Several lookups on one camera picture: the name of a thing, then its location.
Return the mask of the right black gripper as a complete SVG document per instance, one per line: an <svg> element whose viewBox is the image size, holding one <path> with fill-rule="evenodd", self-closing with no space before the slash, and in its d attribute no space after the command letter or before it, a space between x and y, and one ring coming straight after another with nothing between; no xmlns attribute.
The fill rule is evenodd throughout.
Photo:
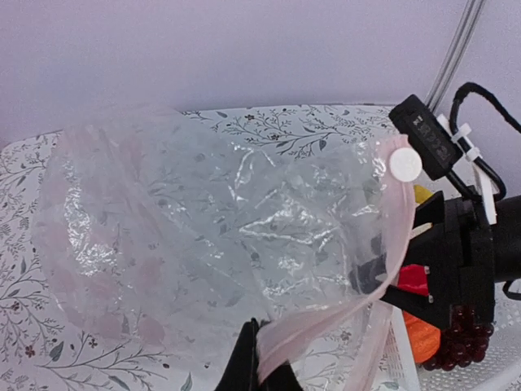
<svg viewBox="0 0 521 391"><path fill-rule="evenodd" d="M462 198L444 202L442 191L434 193L415 211L413 228L430 224L430 227L414 236L410 244L436 244L444 238L444 223L453 228L457 247L449 250L456 257L458 278L458 305L468 305L475 311L478 323L491 323L495 314L495 287L504 284L504 294L518 301L520 295L510 292L510 286L520 279L520 197L506 198L496 203L497 220L488 222L484 206ZM349 282L357 293L369 294L383 287L387 271L385 256L354 266L349 272ZM433 276L431 268L424 266L427 282ZM437 328L450 326L450 305L436 301L433 288L428 297L401 291L397 283L391 283L380 297L396 308Z"/></svg>

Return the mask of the red toy bell pepper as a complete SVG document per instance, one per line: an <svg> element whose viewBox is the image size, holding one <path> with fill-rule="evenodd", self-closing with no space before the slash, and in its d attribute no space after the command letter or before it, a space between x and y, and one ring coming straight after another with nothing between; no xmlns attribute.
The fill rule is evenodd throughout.
<svg viewBox="0 0 521 391"><path fill-rule="evenodd" d="M415 264L402 266L398 276L397 287L404 292L428 297L429 289L425 267Z"/></svg>

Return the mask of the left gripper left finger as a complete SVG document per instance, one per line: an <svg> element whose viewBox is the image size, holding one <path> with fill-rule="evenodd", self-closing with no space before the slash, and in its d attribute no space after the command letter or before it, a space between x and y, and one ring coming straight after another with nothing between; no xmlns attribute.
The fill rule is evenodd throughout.
<svg viewBox="0 0 521 391"><path fill-rule="evenodd" d="M217 391L257 391L261 389L257 377L258 357L256 353L256 335L259 329L260 325L256 319L251 319L242 326L217 385Z"/></svg>

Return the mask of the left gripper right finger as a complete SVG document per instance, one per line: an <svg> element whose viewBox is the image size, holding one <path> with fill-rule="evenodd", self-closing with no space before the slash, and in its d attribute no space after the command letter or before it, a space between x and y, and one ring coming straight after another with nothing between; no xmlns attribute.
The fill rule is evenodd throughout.
<svg viewBox="0 0 521 391"><path fill-rule="evenodd" d="M302 391L289 362L277 367L265 380L261 380L258 372L257 389L260 391Z"/></svg>

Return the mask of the orange toy pumpkin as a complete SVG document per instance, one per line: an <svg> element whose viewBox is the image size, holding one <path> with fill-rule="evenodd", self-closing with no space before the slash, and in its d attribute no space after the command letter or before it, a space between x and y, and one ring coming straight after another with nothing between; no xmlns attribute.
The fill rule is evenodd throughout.
<svg viewBox="0 0 521 391"><path fill-rule="evenodd" d="M422 364L431 359L440 348L441 331L405 311L403 317L414 362Z"/></svg>

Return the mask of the clear zip top bag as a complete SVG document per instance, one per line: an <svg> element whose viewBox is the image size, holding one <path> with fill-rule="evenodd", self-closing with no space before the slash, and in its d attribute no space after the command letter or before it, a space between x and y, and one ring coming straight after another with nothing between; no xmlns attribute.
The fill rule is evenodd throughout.
<svg viewBox="0 0 521 391"><path fill-rule="evenodd" d="M392 134L319 139L219 135L174 110L138 109L66 129L44 173L32 239L67 319L111 343L164 349L183 390L217 390L256 319L257 375L289 362L303 390L368 390L392 308L380 297L413 229L412 183ZM349 272L384 255L383 287Z"/></svg>

